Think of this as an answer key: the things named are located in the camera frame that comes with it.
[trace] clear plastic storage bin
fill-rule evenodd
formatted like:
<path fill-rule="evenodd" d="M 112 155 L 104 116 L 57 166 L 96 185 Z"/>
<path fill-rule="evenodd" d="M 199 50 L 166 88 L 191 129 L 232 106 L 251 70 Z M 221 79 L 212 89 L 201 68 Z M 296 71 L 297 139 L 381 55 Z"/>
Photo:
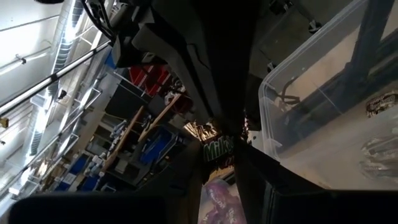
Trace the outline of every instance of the clear plastic storage bin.
<path fill-rule="evenodd" d="M 351 2 L 259 89 L 263 152 L 329 189 L 398 189 L 398 1 Z"/>

